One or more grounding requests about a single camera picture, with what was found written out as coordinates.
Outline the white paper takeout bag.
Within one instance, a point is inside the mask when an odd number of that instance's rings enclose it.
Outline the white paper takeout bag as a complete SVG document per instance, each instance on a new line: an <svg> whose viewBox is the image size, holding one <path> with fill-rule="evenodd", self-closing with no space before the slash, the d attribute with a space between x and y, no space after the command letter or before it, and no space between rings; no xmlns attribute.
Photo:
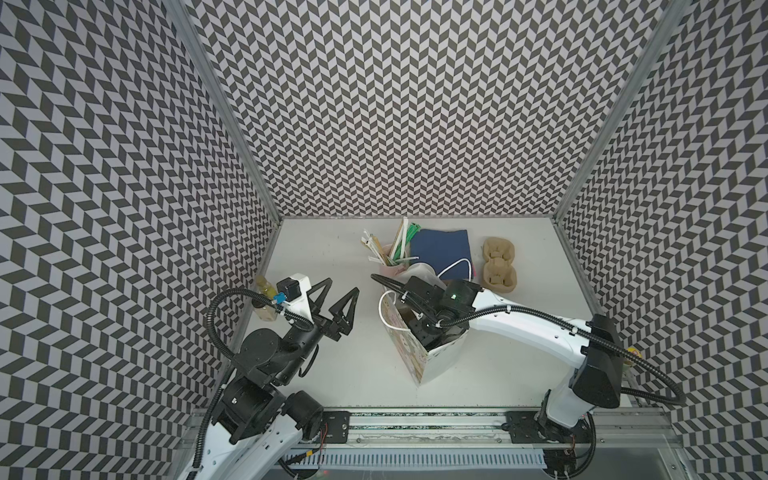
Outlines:
<svg viewBox="0 0 768 480"><path fill-rule="evenodd" d="M421 386L436 379L455 364L467 331L458 340L427 351L406 324L407 321L415 319L412 309L404 303L404 285L411 277L418 277L441 288L445 288L453 280L439 279L436 272L425 263L416 263L394 278L381 274L371 276L371 279L383 288L378 304L380 320L414 382Z"/></svg>

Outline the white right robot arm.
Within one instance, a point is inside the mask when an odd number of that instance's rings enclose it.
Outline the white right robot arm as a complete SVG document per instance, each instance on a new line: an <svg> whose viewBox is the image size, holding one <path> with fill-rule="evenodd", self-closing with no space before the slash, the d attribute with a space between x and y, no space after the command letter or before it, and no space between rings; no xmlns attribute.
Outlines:
<svg viewBox="0 0 768 480"><path fill-rule="evenodd" d="M384 292L379 314L416 383L428 382L457 361L470 330L496 334L561 360L570 373L546 392L534 419L540 431L570 431L596 408L615 409L624 395L682 406L681 387L649 361L622 347L614 322L552 315L469 280L434 284L372 275Z"/></svg>

